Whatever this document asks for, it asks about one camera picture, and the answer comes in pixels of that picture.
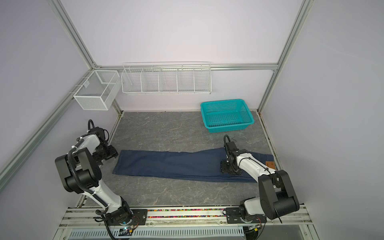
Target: wire rack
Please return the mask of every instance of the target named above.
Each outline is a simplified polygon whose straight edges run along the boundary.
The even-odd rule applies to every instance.
[[[212,91],[209,63],[123,66],[121,82],[126,94],[210,94]]]
[[[94,70],[73,97],[84,110],[108,110],[120,88],[117,71]]]

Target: white wall panel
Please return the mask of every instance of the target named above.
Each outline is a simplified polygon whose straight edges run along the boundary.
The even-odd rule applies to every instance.
[[[212,71],[211,94],[126,95],[116,99],[124,111],[197,110],[200,103],[225,99],[243,99],[257,109],[271,79],[271,70]]]
[[[116,120],[114,109],[85,111],[73,101],[31,157],[0,192],[2,218],[0,239],[52,239],[68,207],[79,195],[67,192],[55,166],[76,138],[86,134],[88,119],[111,132]]]
[[[384,239],[383,12],[317,0],[262,112],[320,239]]]
[[[45,0],[0,1],[0,167],[88,70]]]
[[[97,64],[275,63],[302,0],[62,0]]]

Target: teal plastic basket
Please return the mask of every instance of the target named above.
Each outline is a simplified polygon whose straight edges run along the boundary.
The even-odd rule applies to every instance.
[[[255,122],[242,99],[202,103],[201,115],[209,132],[241,130]]]

